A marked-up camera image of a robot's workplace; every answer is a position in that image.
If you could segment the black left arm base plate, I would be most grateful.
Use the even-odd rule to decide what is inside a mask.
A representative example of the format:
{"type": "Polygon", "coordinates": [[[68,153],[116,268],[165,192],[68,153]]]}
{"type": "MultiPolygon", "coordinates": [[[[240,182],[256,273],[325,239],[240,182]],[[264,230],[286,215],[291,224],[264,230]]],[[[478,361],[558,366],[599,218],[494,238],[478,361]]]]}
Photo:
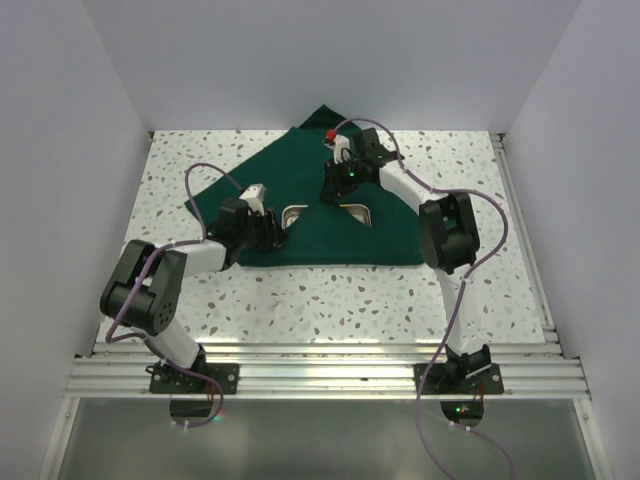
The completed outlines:
{"type": "Polygon", "coordinates": [[[149,391],[152,394],[205,394],[234,395],[240,379],[240,366],[236,363],[207,363],[199,372],[184,373],[159,362],[148,365],[149,391]]]}

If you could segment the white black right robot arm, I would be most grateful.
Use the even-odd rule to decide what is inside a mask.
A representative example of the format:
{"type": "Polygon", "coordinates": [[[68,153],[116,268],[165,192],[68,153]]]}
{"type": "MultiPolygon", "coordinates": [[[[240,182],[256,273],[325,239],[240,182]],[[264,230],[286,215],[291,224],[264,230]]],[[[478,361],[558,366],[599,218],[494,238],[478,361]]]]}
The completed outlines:
{"type": "Polygon", "coordinates": [[[470,196],[426,187],[398,151],[381,144],[373,128],[351,138],[330,130],[324,144],[332,150],[333,159],[325,164],[321,200],[341,199],[370,183],[395,195],[416,213],[420,253],[436,273],[449,317],[442,372],[429,373],[427,378],[439,378],[457,392],[470,391],[491,365],[489,347],[481,336],[476,295],[463,273],[476,263],[480,248],[470,196]]]}

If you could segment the stainless steel tray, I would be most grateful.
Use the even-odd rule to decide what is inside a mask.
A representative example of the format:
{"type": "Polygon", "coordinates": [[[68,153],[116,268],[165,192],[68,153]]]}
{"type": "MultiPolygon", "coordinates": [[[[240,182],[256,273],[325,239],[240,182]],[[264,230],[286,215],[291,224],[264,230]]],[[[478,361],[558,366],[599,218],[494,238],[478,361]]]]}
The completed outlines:
{"type": "MultiPolygon", "coordinates": [[[[372,217],[369,208],[364,204],[342,204],[341,208],[348,212],[355,220],[371,226],[372,217]]],[[[308,205],[289,205],[282,212],[281,225],[284,229],[289,228],[299,217],[309,209],[308,205]]]]}

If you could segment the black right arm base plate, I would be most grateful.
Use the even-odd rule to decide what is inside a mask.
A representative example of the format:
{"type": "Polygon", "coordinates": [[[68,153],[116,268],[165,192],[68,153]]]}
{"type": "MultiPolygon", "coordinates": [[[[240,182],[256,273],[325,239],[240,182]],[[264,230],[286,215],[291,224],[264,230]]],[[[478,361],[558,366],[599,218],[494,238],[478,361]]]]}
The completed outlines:
{"type": "Polygon", "coordinates": [[[497,363],[468,378],[455,380],[445,372],[443,363],[435,363],[429,371],[424,385],[422,378],[427,363],[413,365],[413,379],[417,391],[424,395],[501,395],[505,392],[502,374],[497,363]]]}

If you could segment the green surgical drape cloth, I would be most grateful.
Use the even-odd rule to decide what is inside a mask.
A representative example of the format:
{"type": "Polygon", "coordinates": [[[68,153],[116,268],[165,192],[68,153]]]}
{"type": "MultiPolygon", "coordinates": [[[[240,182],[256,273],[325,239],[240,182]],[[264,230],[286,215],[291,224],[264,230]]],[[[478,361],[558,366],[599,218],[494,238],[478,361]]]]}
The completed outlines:
{"type": "Polygon", "coordinates": [[[332,158],[323,140],[332,127],[347,135],[359,129],[321,106],[300,126],[231,170],[228,179],[196,194],[186,208],[213,225],[222,203],[237,197],[239,186],[251,184],[266,187],[265,205],[277,215],[289,206],[304,206],[288,227],[285,244],[270,252],[244,250],[239,259],[244,267],[422,264],[418,217],[393,194],[366,183],[337,203],[321,201],[324,165],[332,158]]]}

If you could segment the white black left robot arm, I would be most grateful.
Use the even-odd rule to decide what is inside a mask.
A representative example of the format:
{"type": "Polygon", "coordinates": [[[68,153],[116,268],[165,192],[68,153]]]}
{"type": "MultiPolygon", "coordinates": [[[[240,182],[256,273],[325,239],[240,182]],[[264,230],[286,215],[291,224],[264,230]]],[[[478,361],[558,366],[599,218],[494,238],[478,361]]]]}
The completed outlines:
{"type": "Polygon", "coordinates": [[[105,340],[143,340],[174,368],[175,384],[189,393],[201,390],[208,379],[203,349],[176,319],[183,280],[227,270],[245,250],[272,251],[287,240],[273,210],[258,201],[231,199],[203,239],[163,246],[130,241],[101,294],[100,311],[112,320],[105,340]]]}

